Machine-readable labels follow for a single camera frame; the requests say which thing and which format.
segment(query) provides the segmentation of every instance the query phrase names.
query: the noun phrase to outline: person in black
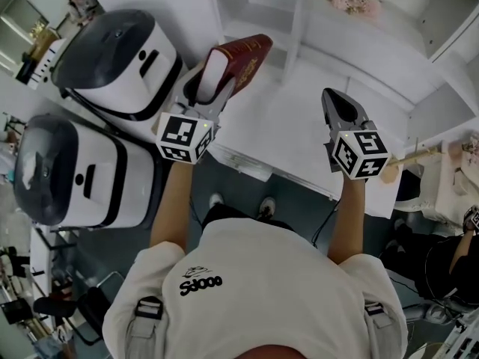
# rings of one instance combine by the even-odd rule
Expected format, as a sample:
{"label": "person in black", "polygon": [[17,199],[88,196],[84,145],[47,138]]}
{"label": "person in black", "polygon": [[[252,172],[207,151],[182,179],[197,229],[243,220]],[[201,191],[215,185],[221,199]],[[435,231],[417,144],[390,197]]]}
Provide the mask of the person in black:
{"label": "person in black", "polygon": [[72,18],[80,26],[88,24],[103,12],[97,0],[68,0],[68,8]]}
{"label": "person in black", "polygon": [[8,256],[12,265],[12,272],[14,277],[26,278],[26,270],[23,265],[30,264],[30,257],[19,257],[16,252],[15,247],[2,248],[0,249],[0,257],[2,255]]}
{"label": "person in black", "polygon": [[479,266],[479,237],[471,222],[477,210],[473,206],[466,213],[462,236],[416,234],[404,222],[397,224],[396,243],[382,253],[382,263],[413,280],[423,298],[479,305],[479,286],[471,276]]}

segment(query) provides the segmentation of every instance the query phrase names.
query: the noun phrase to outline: shoe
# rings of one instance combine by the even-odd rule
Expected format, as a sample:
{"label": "shoe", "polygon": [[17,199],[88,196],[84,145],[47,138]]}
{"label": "shoe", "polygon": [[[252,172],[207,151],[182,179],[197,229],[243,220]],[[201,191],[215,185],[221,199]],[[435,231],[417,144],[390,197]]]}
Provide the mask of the shoe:
{"label": "shoe", "polygon": [[389,241],[389,242],[386,244],[384,250],[388,250],[388,249],[390,249],[390,248],[396,248],[396,249],[398,249],[399,247],[400,247],[399,242],[398,242],[396,239],[392,239],[391,241]]}
{"label": "shoe", "polygon": [[213,193],[211,194],[211,197],[210,197],[210,209],[213,208],[213,206],[217,205],[217,204],[221,204],[221,205],[224,205],[225,202],[223,201],[223,197],[221,194],[219,193]]}
{"label": "shoe", "polygon": [[406,224],[406,222],[402,218],[398,218],[396,221],[394,221],[394,230],[398,230],[401,225]]}
{"label": "shoe", "polygon": [[260,205],[260,212],[256,219],[270,219],[276,210],[276,201],[272,197],[266,197]]}

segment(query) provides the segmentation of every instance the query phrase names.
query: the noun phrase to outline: shelf unit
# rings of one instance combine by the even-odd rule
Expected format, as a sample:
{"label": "shelf unit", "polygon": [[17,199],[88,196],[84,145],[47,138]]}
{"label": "shelf unit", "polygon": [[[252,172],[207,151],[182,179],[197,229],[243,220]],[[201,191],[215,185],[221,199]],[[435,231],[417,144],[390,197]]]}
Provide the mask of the shelf unit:
{"label": "shelf unit", "polygon": [[301,40],[302,0],[212,0],[219,30],[218,42],[226,43],[263,33],[273,47],[265,62],[286,81]]}
{"label": "shelf unit", "polygon": [[[431,61],[436,60],[479,14],[479,0],[381,1],[378,22],[362,20],[363,26],[393,37]],[[315,2],[315,9],[325,15],[331,14],[328,1]]]}
{"label": "shelf unit", "polygon": [[[312,52],[316,49],[327,58],[337,58],[333,64],[342,63],[339,69],[353,71],[370,87],[380,87],[382,94],[390,89],[388,96],[409,115],[407,145],[479,117],[479,0],[381,0],[382,13],[376,22],[350,16],[327,0],[212,1],[219,42],[256,33],[269,35],[274,45],[266,62],[278,69],[283,83],[298,49],[306,45]],[[358,37],[363,48],[356,50]],[[390,49],[396,64],[402,57],[408,64],[399,65],[398,73],[394,64],[368,74],[367,63],[376,62],[374,45],[369,43]],[[369,52],[356,57],[363,49]],[[415,99],[401,96],[408,83],[394,84],[396,77],[407,75],[409,67],[421,80],[419,84],[428,83],[427,89],[410,94]],[[388,73],[384,79],[383,69]]]}

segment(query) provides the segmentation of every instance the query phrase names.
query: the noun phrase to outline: black chair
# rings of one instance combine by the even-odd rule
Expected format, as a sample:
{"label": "black chair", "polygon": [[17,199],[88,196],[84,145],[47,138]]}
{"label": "black chair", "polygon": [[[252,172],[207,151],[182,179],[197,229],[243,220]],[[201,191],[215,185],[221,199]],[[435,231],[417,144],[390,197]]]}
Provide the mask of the black chair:
{"label": "black chair", "polygon": [[[100,287],[114,275],[117,275],[124,280],[120,273],[114,271],[103,279],[97,287],[91,287],[88,289],[78,301],[63,301],[48,297],[38,298],[34,302],[34,311],[36,313],[64,318],[82,342],[87,346],[92,346],[103,339],[103,320],[105,319],[106,312],[112,305]],[[95,340],[86,339],[70,320],[77,309],[98,335],[98,338]]]}
{"label": "black chair", "polygon": [[23,298],[0,304],[0,307],[9,325],[33,318],[30,305]]}

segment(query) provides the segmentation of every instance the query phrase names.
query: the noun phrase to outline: appliance handle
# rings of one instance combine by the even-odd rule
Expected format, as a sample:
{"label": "appliance handle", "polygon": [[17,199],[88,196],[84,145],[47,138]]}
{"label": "appliance handle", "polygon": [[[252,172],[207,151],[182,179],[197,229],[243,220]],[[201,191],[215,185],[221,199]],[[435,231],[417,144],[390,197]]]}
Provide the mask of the appliance handle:
{"label": "appliance handle", "polygon": [[144,61],[144,63],[140,67],[140,76],[142,79],[147,74],[148,70],[151,68],[151,66],[153,65],[153,62],[155,62],[158,56],[159,56],[159,52],[156,49],[150,52],[147,59]]}
{"label": "appliance handle", "polygon": [[85,184],[83,185],[83,195],[84,197],[90,199],[91,196],[91,186],[93,185],[93,178],[95,176],[95,167],[96,165],[89,165],[87,167],[87,173],[85,175]]}

